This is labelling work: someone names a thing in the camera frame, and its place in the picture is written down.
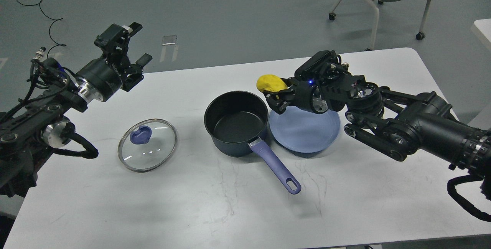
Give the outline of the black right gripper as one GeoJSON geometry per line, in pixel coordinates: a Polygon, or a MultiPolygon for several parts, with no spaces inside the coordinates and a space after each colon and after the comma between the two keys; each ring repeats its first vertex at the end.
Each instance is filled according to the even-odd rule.
{"type": "Polygon", "coordinates": [[[278,115],[283,114],[288,106],[311,113],[322,114],[328,111],[328,104],[313,79],[300,81],[296,78],[277,78],[278,92],[263,92],[268,106],[278,115]]]}

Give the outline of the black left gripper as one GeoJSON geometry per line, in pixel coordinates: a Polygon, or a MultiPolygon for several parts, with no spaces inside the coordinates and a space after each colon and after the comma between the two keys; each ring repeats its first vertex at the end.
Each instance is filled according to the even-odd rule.
{"type": "Polygon", "coordinates": [[[153,56],[144,53],[135,64],[131,64],[127,56],[130,38],[142,28],[137,22],[129,26],[112,24],[96,37],[94,44],[102,50],[103,58],[91,60],[76,73],[77,93],[86,102],[106,102],[120,88],[129,92],[143,80],[143,69],[153,56]],[[126,67],[122,78],[110,65],[126,67]]]}

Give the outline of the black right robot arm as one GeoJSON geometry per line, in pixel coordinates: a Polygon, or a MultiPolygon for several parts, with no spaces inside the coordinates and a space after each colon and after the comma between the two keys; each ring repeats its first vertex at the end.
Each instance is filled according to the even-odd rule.
{"type": "Polygon", "coordinates": [[[472,216],[490,222],[488,213],[456,191],[460,184],[481,181],[481,193],[490,200],[490,130],[458,121],[451,104],[435,92],[411,95],[379,87],[352,75],[334,50],[319,51],[293,77],[260,76],[256,88],[277,114],[288,106],[316,114],[346,107],[345,133],[393,160],[402,162],[422,149],[449,162],[451,170],[466,169],[467,175],[448,181],[447,192],[472,216]]]}

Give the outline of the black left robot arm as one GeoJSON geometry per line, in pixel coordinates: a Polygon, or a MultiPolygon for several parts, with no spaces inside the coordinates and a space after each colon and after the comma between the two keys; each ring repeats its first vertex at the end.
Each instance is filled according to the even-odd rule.
{"type": "Polygon", "coordinates": [[[76,74],[54,58],[44,59],[46,48],[35,53],[28,93],[17,106],[1,113],[1,195],[25,197],[36,186],[40,168],[55,153],[85,159],[98,156],[65,113],[84,112],[91,101],[106,102],[118,90],[128,92],[142,81],[152,56],[144,54],[133,64],[127,55],[130,38],[141,29],[137,22],[111,25],[94,42],[102,55],[76,74]]]}

